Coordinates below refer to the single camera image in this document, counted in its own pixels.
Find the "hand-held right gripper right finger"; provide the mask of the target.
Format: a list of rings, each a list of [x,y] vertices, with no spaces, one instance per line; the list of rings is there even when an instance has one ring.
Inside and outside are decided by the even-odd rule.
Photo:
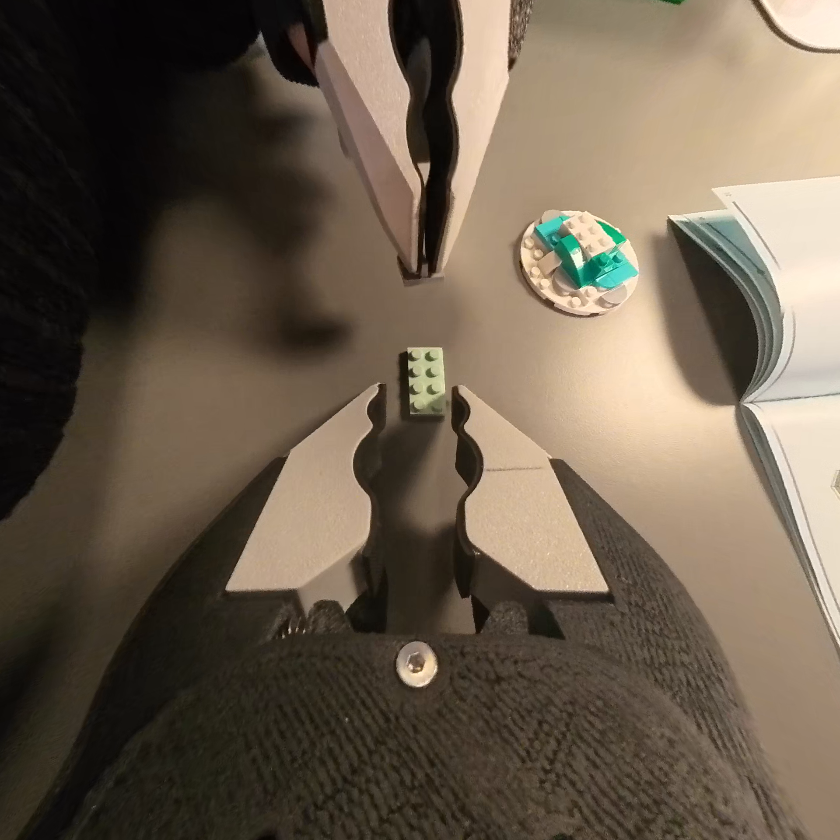
[[[605,600],[610,589],[551,456],[464,385],[453,389],[455,579],[478,601]]]

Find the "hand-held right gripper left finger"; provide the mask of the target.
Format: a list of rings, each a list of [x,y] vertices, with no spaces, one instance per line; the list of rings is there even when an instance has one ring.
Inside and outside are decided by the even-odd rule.
[[[290,450],[234,570],[229,594],[282,593],[297,601],[377,595],[377,510],[385,385],[357,395]]]

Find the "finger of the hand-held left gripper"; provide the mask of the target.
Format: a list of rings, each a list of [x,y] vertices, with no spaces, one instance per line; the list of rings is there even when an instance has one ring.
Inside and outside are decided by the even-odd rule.
[[[422,265],[424,194],[407,139],[412,96],[387,1],[323,1],[317,79],[340,137],[409,277]]]
[[[424,111],[431,163],[424,245],[432,276],[445,273],[508,87],[510,16],[504,1],[441,2],[436,10]]]

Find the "light green lego brick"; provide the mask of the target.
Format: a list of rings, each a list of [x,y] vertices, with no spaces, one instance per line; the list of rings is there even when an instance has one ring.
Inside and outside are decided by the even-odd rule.
[[[401,419],[408,423],[443,422],[449,409],[443,348],[407,347],[400,353],[397,373]]]

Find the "round white teal lego build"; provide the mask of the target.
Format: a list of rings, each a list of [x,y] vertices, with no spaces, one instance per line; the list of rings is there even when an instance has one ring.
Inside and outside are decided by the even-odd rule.
[[[576,318],[619,309],[639,282],[627,237],[585,211],[544,212],[524,229],[518,261],[524,284],[537,298]]]

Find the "white rounded object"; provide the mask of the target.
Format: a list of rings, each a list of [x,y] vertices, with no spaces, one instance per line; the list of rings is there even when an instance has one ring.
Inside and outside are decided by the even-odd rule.
[[[772,29],[804,49],[839,51],[839,1],[756,1]]]

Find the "open white instruction booklet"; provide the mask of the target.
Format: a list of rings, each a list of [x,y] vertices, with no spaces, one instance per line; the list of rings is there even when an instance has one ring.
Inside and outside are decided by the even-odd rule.
[[[713,189],[672,214],[744,296],[758,359],[738,408],[839,645],[839,178]]]

